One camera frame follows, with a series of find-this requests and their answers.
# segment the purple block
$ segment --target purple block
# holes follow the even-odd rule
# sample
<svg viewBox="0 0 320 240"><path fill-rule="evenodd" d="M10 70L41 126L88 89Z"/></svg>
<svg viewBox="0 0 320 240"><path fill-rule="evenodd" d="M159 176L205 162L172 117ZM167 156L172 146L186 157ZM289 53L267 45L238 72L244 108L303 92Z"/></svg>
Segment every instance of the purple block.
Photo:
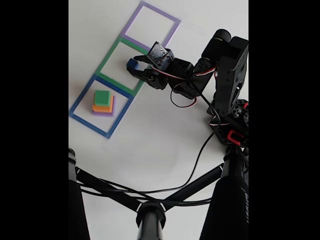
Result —
<svg viewBox="0 0 320 240"><path fill-rule="evenodd" d="M95 116L114 117L115 116L115 106L116 106L116 96L113 96L112 112L99 112L99 111L92 110L92 114Z"/></svg>

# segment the green block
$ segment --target green block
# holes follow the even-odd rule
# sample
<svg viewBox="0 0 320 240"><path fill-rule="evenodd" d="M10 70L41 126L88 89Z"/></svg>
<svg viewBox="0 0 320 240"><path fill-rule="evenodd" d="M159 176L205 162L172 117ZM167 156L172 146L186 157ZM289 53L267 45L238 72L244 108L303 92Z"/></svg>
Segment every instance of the green block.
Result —
<svg viewBox="0 0 320 240"><path fill-rule="evenodd" d="M101 107L110 107L111 93L109 91L96 90L94 104Z"/></svg>

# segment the white table surface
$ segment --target white table surface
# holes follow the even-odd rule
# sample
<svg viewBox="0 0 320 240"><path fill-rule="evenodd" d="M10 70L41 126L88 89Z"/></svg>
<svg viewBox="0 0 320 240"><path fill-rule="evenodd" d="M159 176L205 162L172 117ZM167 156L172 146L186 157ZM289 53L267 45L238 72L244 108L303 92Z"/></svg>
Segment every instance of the white table surface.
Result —
<svg viewBox="0 0 320 240"><path fill-rule="evenodd" d="M139 4L139 0L69 0L69 109ZM249 40L248 0L147 0L177 17L181 24L168 44L174 56L193 64L217 29ZM249 68L240 98L249 100ZM203 94L211 101L212 78ZM180 104L190 101L180 96ZM170 87L146 83L110 139L69 117L69 147L77 166L90 174L139 191L172 188L189 177L201 146L212 132L208 106L198 98L191 108L170 102ZM213 137L203 151L192 180L223 162L225 147ZM212 196L215 184L189 201ZM153 194L165 198L172 192ZM134 240L136 213L104 197L83 193L91 240ZM174 207L166 213L164 240L197 240L208 205Z"/></svg>

